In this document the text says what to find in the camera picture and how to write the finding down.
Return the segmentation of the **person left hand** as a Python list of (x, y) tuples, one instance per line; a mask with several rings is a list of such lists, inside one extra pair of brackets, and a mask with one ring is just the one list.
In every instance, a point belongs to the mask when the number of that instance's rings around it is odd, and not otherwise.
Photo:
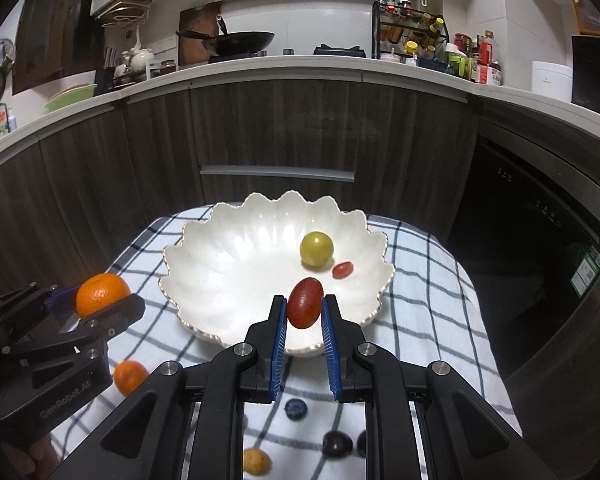
[(52, 436), (46, 434), (27, 451), (1, 443), (9, 463), (21, 478), (47, 479), (60, 464), (60, 457), (52, 443)]

